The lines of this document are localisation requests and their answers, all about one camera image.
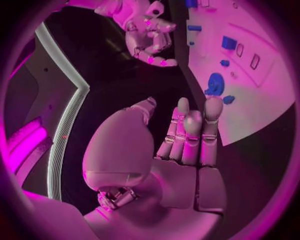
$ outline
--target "blue object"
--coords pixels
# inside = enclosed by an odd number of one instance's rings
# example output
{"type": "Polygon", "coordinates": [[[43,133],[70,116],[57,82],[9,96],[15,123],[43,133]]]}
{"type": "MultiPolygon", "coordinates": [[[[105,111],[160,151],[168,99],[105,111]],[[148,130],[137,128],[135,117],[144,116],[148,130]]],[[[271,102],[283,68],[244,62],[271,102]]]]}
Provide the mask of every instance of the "blue object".
{"type": "Polygon", "coordinates": [[[197,8],[198,0],[185,0],[185,6],[187,8],[197,8]]]}
{"type": "Polygon", "coordinates": [[[233,101],[235,100],[236,98],[234,96],[226,96],[223,98],[223,103],[228,105],[228,104],[232,104],[233,101]]]}
{"type": "Polygon", "coordinates": [[[237,47],[237,41],[228,37],[228,36],[223,36],[223,41],[222,41],[222,48],[228,49],[228,50],[235,50],[237,47]]]}
{"type": "Polygon", "coordinates": [[[220,64],[221,64],[222,66],[224,66],[224,67],[229,67],[230,62],[229,62],[228,60],[222,60],[222,61],[220,62],[220,64]]]}
{"type": "Polygon", "coordinates": [[[187,29],[189,31],[198,31],[198,32],[202,31],[202,27],[201,26],[197,26],[197,25],[188,25],[187,29]]]}
{"type": "Polygon", "coordinates": [[[214,72],[208,80],[208,89],[204,91],[205,95],[221,96],[224,92],[225,82],[220,73],[214,72]]]}

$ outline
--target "dark floor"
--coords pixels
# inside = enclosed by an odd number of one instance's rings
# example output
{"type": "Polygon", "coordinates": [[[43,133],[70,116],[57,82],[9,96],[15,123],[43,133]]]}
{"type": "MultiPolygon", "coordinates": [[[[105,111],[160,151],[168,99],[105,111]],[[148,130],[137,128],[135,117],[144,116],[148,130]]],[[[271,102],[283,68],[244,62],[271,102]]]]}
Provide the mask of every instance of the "dark floor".
{"type": "MultiPolygon", "coordinates": [[[[168,3],[162,2],[165,9],[169,9],[168,3]]],[[[66,8],[46,22],[61,48],[90,84],[90,93],[69,136],[61,176],[63,201],[73,204],[83,214],[93,210],[98,203],[96,193],[84,183],[82,159],[93,133],[107,117],[153,96],[157,109],[149,129],[157,150],[179,98],[187,97],[191,108],[202,109],[205,97],[187,68],[187,13],[182,12],[185,9],[182,2],[172,9],[172,20],[178,25],[174,34],[176,49],[164,53],[174,57],[175,52],[180,68],[157,68],[132,59],[127,54],[122,31],[109,19],[89,10],[66,8]]],[[[167,12],[163,18],[170,20],[171,13],[167,12]]],[[[227,188],[228,209],[214,239],[232,236],[268,202],[289,161],[294,131],[295,110],[292,106],[261,131],[226,147],[219,144],[217,164],[227,188]]],[[[294,206],[268,239],[292,239],[279,237],[287,237],[285,229],[288,227],[292,231],[297,229],[292,225],[297,226],[299,212],[294,206]]]]}

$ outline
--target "blue button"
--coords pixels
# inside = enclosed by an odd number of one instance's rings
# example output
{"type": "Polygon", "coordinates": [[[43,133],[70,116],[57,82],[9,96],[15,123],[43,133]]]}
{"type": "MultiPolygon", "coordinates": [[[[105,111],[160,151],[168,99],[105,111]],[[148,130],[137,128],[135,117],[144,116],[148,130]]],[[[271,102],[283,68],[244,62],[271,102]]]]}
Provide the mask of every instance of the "blue button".
{"type": "Polygon", "coordinates": [[[235,50],[237,47],[237,41],[228,37],[228,36],[223,36],[223,41],[222,41],[222,48],[228,49],[228,50],[235,50]]]}
{"type": "Polygon", "coordinates": [[[188,25],[187,29],[189,31],[198,31],[198,32],[202,31],[202,27],[201,26],[197,26],[197,25],[188,25]]]}
{"type": "Polygon", "coordinates": [[[198,0],[185,0],[185,6],[187,8],[197,8],[198,0]]]}
{"type": "Polygon", "coordinates": [[[236,98],[234,96],[226,96],[223,98],[223,103],[228,105],[228,104],[232,104],[233,101],[235,100],[236,98]]]}
{"type": "Polygon", "coordinates": [[[220,62],[220,64],[221,64],[222,66],[224,66],[224,67],[229,67],[230,62],[229,62],[228,60],[222,60],[222,61],[220,62]]]}
{"type": "Polygon", "coordinates": [[[208,89],[204,91],[205,95],[221,96],[224,92],[225,82],[220,73],[214,72],[208,80],[208,89]]]}

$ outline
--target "robotic hand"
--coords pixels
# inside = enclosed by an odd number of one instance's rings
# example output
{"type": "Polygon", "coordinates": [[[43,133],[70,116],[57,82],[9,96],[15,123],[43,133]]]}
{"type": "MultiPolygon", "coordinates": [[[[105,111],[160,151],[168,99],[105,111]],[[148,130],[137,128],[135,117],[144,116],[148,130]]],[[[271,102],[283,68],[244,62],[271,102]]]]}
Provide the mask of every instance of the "robotic hand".
{"type": "Polygon", "coordinates": [[[150,65],[177,66],[175,59],[153,56],[172,45],[169,33],[176,25],[158,18],[164,13],[159,1],[148,0],[70,0],[69,6],[94,9],[94,12],[111,17],[126,31],[126,45],[130,54],[150,65]]]}
{"type": "Polygon", "coordinates": [[[199,240],[207,238],[226,209],[225,185],[216,168],[222,99],[207,99],[202,115],[181,98],[153,157],[147,124],[155,107],[150,97],[117,111],[86,149],[83,176],[98,192],[100,207],[85,219],[105,239],[199,240]]]}

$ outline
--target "pink light strip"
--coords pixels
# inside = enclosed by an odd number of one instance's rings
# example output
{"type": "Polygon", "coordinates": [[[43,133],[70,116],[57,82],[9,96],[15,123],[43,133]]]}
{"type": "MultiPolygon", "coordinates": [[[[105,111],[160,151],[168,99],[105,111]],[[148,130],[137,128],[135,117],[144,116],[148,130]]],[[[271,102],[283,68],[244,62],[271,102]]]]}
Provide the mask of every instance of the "pink light strip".
{"type": "Polygon", "coordinates": [[[26,157],[47,137],[45,128],[40,127],[27,136],[9,156],[8,166],[15,173],[26,157]]]}
{"type": "Polygon", "coordinates": [[[7,147],[8,151],[11,152],[14,150],[14,148],[20,144],[27,136],[29,136],[31,133],[33,133],[35,130],[37,130],[39,127],[41,127],[41,119],[37,118],[25,126],[23,126],[21,129],[19,129],[16,133],[14,133],[7,141],[7,147]]]}

